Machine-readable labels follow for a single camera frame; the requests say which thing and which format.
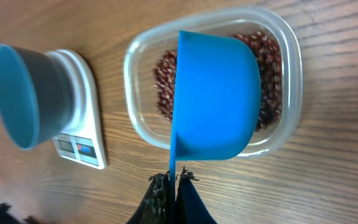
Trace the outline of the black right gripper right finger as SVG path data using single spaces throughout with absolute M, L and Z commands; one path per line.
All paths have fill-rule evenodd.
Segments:
M 208 212 L 192 181 L 194 173 L 185 167 L 180 174 L 178 195 L 175 202 L 175 221 L 179 224 L 217 224 Z

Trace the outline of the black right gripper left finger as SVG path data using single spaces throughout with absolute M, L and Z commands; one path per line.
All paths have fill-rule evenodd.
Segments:
M 169 174 L 149 178 L 150 185 L 127 224 L 166 224 L 169 219 Z

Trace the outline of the blue plastic measuring scoop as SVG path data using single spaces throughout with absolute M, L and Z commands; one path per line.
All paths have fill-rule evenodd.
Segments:
M 236 157 L 248 145 L 261 102 L 252 50 L 231 37 L 181 30 L 170 139 L 170 223 L 176 223 L 177 161 Z

